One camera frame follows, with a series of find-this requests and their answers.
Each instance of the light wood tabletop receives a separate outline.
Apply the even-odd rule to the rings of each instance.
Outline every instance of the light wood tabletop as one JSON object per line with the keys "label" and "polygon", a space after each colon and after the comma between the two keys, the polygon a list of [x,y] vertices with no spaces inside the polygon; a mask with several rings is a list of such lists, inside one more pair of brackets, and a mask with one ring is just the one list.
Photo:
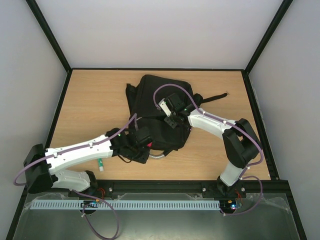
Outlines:
{"label": "light wood tabletop", "polygon": [[[121,128],[130,115],[126,84],[136,86],[145,74],[186,81],[191,84],[193,93],[204,98],[228,92],[227,97],[201,107],[226,119],[247,119],[257,133],[240,71],[73,70],[50,147],[84,142],[113,128]],[[165,158],[150,158],[146,164],[141,164],[125,163],[112,157],[103,159],[104,171],[101,172],[97,160],[70,169],[90,170],[97,179],[105,180],[216,180],[227,163],[223,141],[193,128],[185,146]],[[246,175],[270,180],[265,160],[252,166]]]}

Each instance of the black bag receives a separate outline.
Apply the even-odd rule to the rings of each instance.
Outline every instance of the black bag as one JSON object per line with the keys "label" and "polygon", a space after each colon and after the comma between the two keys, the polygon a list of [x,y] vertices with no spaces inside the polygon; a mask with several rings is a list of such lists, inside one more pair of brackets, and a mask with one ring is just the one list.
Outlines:
{"label": "black bag", "polygon": [[[171,128],[164,121],[166,114],[155,107],[153,101],[154,92],[164,84],[176,84],[183,87],[193,96],[193,100],[198,106],[202,103],[224,98],[227,96],[227,93],[203,99],[200,94],[193,94],[191,85],[186,81],[172,80],[153,75],[143,76],[137,87],[130,84],[126,85],[125,94],[130,110],[130,117],[136,113],[138,127],[148,127],[153,139],[151,149],[162,150],[163,154],[167,155],[172,150],[177,151],[185,145],[190,134],[190,129],[186,125],[177,125],[175,128]],[[158,104],[162,99],[174,93],[179,96],[186,106],[191,104],[189,97],[181,89],[174,86],[160,89],[155,96],[156,103]],[[131,124],[129,128],[134,129],[135,127]]]}

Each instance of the gray wall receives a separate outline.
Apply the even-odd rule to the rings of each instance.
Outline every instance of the gray wall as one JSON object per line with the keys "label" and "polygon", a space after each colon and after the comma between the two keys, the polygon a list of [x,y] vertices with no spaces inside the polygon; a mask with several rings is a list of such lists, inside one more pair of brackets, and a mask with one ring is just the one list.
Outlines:
{"label": "gray wall", "polygon": [[282,0],[37,0],[72,67],[245,68]]}
{"label": "gray wall", "polygon": [[13,178],[30,148],[45,142],[66,72],[26,1],[0,3],[0,239],[5,239],[23,190]]}
{"label": "gray wall", "polygon": [[280,177],[319,239],[320,1],[293,1],[250,74]]}

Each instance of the slotted metal strip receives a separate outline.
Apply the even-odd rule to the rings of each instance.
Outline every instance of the slotted metal strip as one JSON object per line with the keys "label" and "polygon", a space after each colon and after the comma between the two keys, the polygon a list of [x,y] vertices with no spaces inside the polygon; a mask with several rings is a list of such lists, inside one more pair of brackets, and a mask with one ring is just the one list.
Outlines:
{"label": "slotted metal strip", "polygon": [[[105,203],[83,200],[34,200],[31,210],[81,210],[83,205],[96,210],[110,210]],[[115,210],[220,210],[219,201],[146,201],[146,200],[107,200]]]}

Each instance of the robotic arm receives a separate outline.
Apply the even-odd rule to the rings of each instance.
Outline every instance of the robotic arm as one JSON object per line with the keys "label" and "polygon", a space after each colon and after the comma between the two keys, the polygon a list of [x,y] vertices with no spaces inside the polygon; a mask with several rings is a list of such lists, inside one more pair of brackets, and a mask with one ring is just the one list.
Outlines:
{"label": "robotic arm", "polygon": [[[159,106],[166,114],[165,122],[172,128],[177,125],[200,128],[223,140],[229,163],[217,179],[217,187],[221,193],[226,193],[232,188],[246,165],[259,153],[251,140],[227,124],[228,121],[241,128],[260,146],[250,123],[243,118],[239,121],[223,120],[213,114],[205,113],[202,108],[199,109],[200,113],[193,104],[185,106],[175,93],[163,99]],[[78,192],[91,188],[90,192],[94,192],[98,184],[93,172],[75,172],[66,169],[98,158],[121,155],[145,164],[150,154],[148,145],[152,142],[149,130],[143,127],[128,133],[122,132],[111,138],[117,132],[119,128],[114,128],[97,138],[66,147],[45,150],[42,144],[33,146],[23,163],[25,167],[40,158],[47,157],[47,159],[25,171],[28,192],[40,193],[50,188],[73,189]]]}

